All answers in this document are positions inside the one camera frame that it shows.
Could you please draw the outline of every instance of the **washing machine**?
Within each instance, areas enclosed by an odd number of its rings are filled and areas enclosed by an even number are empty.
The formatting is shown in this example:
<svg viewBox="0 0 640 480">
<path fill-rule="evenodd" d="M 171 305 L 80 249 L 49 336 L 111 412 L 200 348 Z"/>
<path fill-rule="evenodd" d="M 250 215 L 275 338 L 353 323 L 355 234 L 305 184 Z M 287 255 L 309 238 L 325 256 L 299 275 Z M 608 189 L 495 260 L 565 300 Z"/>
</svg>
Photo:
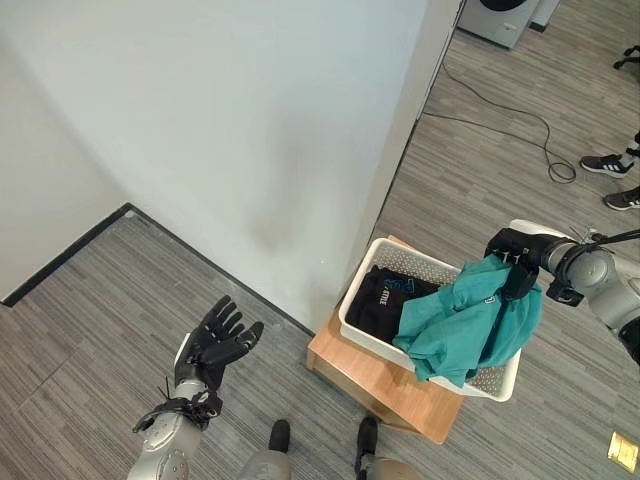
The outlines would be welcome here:
<svg viewBox="0 0 640 480">
<path fill-rule="evenodd" d="M 467 0 L 458 27 L 513 48 L 540 0 Z"/>
</svg>

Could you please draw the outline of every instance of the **black shoe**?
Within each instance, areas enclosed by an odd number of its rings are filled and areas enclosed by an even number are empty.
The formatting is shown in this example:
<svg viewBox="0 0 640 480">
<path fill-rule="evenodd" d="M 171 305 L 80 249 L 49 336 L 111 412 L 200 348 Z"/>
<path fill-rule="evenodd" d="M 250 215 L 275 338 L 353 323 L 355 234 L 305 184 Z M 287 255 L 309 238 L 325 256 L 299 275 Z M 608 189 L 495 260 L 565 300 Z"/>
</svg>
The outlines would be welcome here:
<svg viewBox="0 0 640 480">
<path fill-rule="evenodd" d="M 612 193 L 602 200 L 609 208 L 614 210 L 629 210 L 630 208 L 640 208 L 640 186 L 627 190 L 626 192 Z"/>
<path fill-rule="evenodd" d="M 291 427 L 286 420 L 278 420 L 273 424 L 271 437 L 269 437 L 269 450 L 287 453 L 289 451 L 289 438 L 291 437 Z"/>
<path fill-rule="evenodd" d="M 582 157 L 580 166 L 585 170 L 594 173 L 604 173 L 613 178 L 622 178 L 633 167 L 633 163 L 628 167 L 620 163 L 622 155 L 607 155 L 606 157 Z"/>
<path fill-rule="evenodd" d="M 369 453 L 375 455 L 378 443 L 378 421 L 373 417 L 365 417 L 358 428 L 358 452 L 356 453 L 356 475 L 362 469 L 362 456 Z"/>
</svg>

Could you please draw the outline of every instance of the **wooden stool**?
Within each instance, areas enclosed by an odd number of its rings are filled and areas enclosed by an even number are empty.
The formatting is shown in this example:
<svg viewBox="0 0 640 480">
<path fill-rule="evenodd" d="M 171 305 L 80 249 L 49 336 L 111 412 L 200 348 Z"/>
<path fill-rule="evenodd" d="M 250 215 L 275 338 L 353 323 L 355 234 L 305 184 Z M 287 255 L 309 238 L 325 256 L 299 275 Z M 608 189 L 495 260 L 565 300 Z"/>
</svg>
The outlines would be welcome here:
<svg viewBox="0 0 640 480">
<path fill-rule="evenodd" d="M 340 335 L 338 311 L 307 347 L 307 368 L 321 373 L 392 427 L 441 444 L 464 397 L 365 350 Z"/>
</svg>

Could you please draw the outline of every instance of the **robotic arm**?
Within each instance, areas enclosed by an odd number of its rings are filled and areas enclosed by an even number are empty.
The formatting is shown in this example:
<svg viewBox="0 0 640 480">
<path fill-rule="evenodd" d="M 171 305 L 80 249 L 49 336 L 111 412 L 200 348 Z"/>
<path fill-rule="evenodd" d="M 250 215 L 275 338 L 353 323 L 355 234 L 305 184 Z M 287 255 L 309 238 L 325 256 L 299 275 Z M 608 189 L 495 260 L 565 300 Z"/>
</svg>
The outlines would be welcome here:
<svg viewBox="0 0 640 480">
<path fill-rule="evenodd" d="M 217 390 L 226 365 L 246 355 L 258 343 L 264 325 L 245 329 L 236 304 L 222 298 L 202 322 L 187 334 L 176 355 L 175 392 L 142 417 L 134 432 L 144 437 L 142 453 L 128 480 L 186 480 L 189 460 L 198 448 L 209 420 L 222 410 Z"/>
<path fill-rule="evenodd" d="M 583 298 L 596 316 L 640 365 L 640 264 L 615 257 L 604 245 L 640 238 L 640 230 L 578 243 L 562 233 L 514 220 L 491 239 L 486 254 L 517 265 L 519 282 L 535 281 L 539 267 L 554 276 L 547 290 L 553 300 L 575 307 Z"/>
</svg>

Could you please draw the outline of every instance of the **green shirt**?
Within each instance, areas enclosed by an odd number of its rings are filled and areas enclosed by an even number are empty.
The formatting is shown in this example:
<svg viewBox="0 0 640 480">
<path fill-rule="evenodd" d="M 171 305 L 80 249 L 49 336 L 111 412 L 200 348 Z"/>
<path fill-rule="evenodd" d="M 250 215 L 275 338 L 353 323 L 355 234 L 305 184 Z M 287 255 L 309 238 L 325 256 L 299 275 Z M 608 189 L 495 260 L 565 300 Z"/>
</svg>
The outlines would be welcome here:
<svg viewBox="0 0 640 480">
<path fill-rule="evenodd" d="M 393 344 L 409 355 L 418 379 L 443 376 L 462 387 L 479 367 L 502 366 L 527 343 L 542 314 L 537 284 L 509 303 L 489 341 L 510 269 L 489 255 L 465 264 L 452 285 L 405 302 Z"/>
</svg>

